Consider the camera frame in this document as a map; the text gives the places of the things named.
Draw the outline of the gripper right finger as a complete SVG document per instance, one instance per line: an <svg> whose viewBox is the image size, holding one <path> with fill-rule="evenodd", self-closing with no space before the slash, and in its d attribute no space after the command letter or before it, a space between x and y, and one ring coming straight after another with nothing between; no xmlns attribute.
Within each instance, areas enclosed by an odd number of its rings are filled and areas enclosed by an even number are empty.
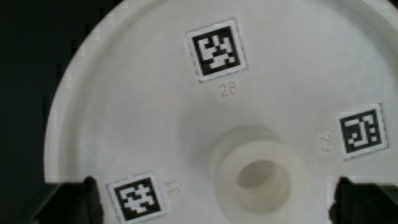
<svg viewBox="0 0 398 224"><path fill-rule="evenodd" d="M328 220L331 224L398 224L398 186L355 183L340 177Z"/></svg>

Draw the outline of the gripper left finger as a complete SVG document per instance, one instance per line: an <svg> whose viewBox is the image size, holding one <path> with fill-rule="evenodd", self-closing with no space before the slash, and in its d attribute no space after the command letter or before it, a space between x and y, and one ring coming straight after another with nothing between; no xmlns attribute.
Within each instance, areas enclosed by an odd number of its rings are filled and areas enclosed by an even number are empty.
<svg viewBox="0 0 398 224"><path fill-rule="evenodd" d="M97 180L61 183L22 224L106 224Z"/></svg>

